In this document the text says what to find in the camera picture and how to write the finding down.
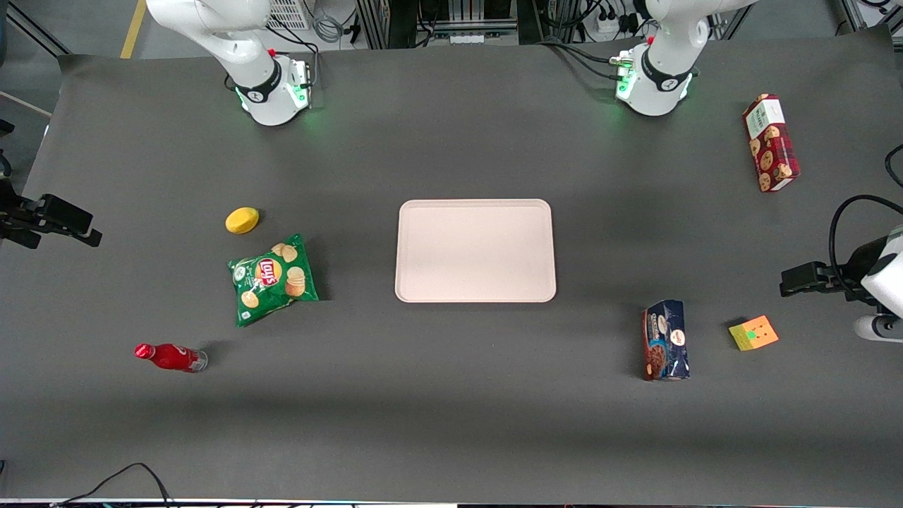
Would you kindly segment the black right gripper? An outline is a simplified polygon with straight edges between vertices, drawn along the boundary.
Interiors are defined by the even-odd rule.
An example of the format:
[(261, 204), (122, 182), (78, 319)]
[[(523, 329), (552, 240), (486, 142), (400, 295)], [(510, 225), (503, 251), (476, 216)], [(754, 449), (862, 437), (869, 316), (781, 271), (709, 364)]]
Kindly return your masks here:
[(99, 247), (103, 235), (91, 228), (93, 215), (54, 194), (42, 194), (36, 200), (20, 196), (10, 180), (1, 180), (1, 238), (29, 250), (38, 248), (42, 240), (43, 219), (55, 227), (65, 228), (74, 240)]

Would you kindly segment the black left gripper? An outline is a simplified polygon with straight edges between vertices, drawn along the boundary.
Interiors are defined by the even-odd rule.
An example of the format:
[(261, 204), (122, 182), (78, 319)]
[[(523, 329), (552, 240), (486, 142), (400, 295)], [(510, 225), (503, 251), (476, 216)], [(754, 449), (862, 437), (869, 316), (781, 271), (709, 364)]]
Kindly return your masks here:
[(867, 274), (867, 264), (848, 263), (833, 267), (828, 263), (807, 262), (784, 270), (778, 285), (781, 297), (807, 293), (843, 293), (848, 301), (866, 301), (867, 290), (862, 277)]

